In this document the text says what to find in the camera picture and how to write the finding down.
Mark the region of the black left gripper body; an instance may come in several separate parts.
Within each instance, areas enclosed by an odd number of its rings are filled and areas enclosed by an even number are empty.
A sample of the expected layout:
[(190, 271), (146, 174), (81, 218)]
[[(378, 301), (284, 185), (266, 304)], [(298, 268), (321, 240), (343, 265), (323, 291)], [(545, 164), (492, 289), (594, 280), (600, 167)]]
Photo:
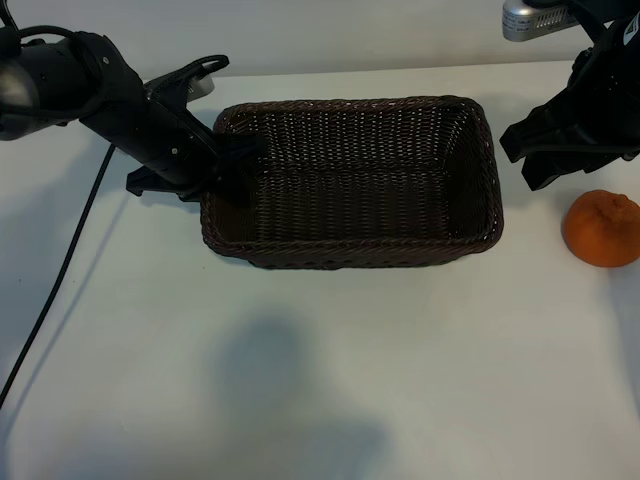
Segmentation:
[(119, 80), (105, 102), (80, 122), (137, 160), (127, 190), (174, 193), (197, 201), (213, 189), (221, 141), (187, 109), (194, 74), (167, 74), (147, 83)]

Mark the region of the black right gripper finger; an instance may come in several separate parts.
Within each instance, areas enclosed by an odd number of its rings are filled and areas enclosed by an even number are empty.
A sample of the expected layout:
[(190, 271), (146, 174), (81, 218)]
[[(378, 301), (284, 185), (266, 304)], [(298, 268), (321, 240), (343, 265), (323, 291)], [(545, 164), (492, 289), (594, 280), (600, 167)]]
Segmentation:
[(535, 107), (526, 118), (510, 125), (500, 137), (500, 144), (510, 162), (532, 153), (560, 151), (560, 127), (563, 107), (548, 102)]
[(531, 191), (546, 188), (567, 174), (570, 160), (563, 152), (533, 152), (524, 158), (522, 176)]

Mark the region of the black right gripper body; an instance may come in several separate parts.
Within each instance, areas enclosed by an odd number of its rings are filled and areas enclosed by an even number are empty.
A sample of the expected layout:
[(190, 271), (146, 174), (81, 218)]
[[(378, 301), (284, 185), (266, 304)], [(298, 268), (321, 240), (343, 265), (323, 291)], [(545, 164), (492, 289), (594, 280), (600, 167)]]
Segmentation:
[(570, 160), (565, 175), (634, 159), (639, 154), (639, 46), (591, 51), (583, 65), (574, 66), (567, 87), (548, 102), (563, 107), (562, 148), (552, 152)]

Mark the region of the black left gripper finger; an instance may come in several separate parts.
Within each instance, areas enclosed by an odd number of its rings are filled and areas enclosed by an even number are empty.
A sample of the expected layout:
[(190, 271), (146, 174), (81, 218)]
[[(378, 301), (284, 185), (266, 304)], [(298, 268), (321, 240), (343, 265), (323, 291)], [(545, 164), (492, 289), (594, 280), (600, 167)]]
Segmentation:
[(263, 137), (221, 137), (214, 192), (226, 200), (249, 200), (260, 161), (267, 155)]

